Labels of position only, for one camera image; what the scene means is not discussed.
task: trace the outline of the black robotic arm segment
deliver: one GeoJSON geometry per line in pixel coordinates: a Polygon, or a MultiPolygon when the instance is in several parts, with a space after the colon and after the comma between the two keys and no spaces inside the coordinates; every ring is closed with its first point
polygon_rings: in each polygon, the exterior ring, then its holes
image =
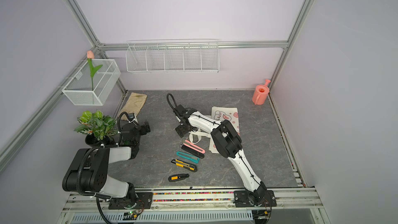
{"type": "MultiPolygon", "coordinates": [[[[65,191],[77,192],[77,174],[80,163],[89,149],[79,149],[74,157],[63,181],[62,188],[65,191]]],[[[97,150],[95,158],[88,160],[82,170],[81,188],[83,191],[99,192],[105,185],[108,174],[109,148],[97,150]]]]}
{"type": "Polygon", "coordinates": [[[210,134],[217,151],[225,158],[235,158],[235,154],[242,149],[242,139],[228,120],[221,122],[210,134]]]}

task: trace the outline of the yellow utility knife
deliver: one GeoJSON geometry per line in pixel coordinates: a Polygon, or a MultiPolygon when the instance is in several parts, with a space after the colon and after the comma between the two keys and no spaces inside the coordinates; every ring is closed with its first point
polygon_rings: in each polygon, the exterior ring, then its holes
{"type": "Polygon", "coordinates": [[[198,170],[195,165],[181,161],[181,160],[173,159],[172,163],[174,163],[176,166],[186,168],[187,170],[192,171],[192,172],[197,172],[197,170],[198,170]]]}

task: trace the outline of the red wire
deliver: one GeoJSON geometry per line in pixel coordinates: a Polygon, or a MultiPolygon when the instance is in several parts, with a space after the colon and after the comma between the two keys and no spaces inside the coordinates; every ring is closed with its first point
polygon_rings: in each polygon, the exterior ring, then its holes
{"type": "Polygon", "coordinates": [[[141,200],[138,200],[139,202],[142,202],[142,210],[141,210],[141,212],[140,212],[140,214],[142,214],[142,212],[144,211],[144,208],[145,208],[145,203],[143,202],[143,201],[141,201],[141,200]]]}

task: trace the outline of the lavender wall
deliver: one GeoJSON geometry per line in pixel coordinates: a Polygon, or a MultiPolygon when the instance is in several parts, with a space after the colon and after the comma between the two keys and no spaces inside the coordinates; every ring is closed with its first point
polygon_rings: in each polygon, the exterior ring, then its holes
{"type": "Polygon", "coordinates": [[[316,0],[272,88],[332,223],[396,223],[398,4],[316,0]]]}
{"type": "Polygon", "coordinates": [[[287,40],[303,1],[77,0],[103,43],[198,38],[287,40]]]}
{"type": "MultiPolygon", "coordinates": [[[[62,0],[0,0],[0,149],[91,48],[62,0]]],[[[103,107],[113,114],[114,88],[103,107]]],[[[53,224],[69,192],[62,178],[76,151],[87,147],[73,132],[76,107],[66,97],[0,175],[2,223],[53,224]]]]}

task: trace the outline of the wall-mounted wire shelf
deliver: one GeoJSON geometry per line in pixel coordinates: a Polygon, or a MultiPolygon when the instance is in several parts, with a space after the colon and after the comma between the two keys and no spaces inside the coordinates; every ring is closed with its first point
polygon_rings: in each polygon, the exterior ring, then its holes
{"type": "Polygon", "coordinates": [[[205,40],[128,41],[127,71],[131,73],[218,72],[218,42],[205,40]]]}
{"type": "Polygon", "coordinates": [[[120,76],[120,70],[115,60],[92,59],[93,66],[102,67],[93,77],[92,90],[90,67],[88,62],[77,71],[62,89],[65,96],[77,106],[102,106],[120,76]]]}

